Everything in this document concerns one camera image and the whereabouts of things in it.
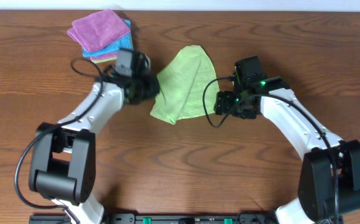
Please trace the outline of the light green microfiber cloth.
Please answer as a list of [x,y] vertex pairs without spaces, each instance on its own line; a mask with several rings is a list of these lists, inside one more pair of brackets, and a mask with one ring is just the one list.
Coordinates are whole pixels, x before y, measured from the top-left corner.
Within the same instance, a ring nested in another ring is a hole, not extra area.
[[216,72],[209,56],[199,45],[189,45],[157,75],[160,93],[150,115],[172,125],[180,119],[214,112],[219,92]]

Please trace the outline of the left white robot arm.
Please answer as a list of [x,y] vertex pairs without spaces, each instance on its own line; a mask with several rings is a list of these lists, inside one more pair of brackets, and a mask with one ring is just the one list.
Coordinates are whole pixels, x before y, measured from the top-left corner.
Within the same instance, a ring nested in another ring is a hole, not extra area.
[[37,128],[29,189],[62,207],[71,223],[101,223],[104,207],[93,194],[96,137],[125,104],[139,104],[159,91],[155,76],[97,78],[71,114],[56,124],[42,123]]

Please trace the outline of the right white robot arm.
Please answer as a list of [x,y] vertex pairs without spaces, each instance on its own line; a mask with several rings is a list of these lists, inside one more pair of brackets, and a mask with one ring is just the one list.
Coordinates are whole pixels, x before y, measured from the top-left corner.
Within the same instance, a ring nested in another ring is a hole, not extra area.
[[261,114],[274,123],[302,159],[297,198],[274,212],[275,223],[342,223],[360,209],[360,142],[324,127],[280,77],[231,77],[233,91],[216,94],[215,113],[242,119]]

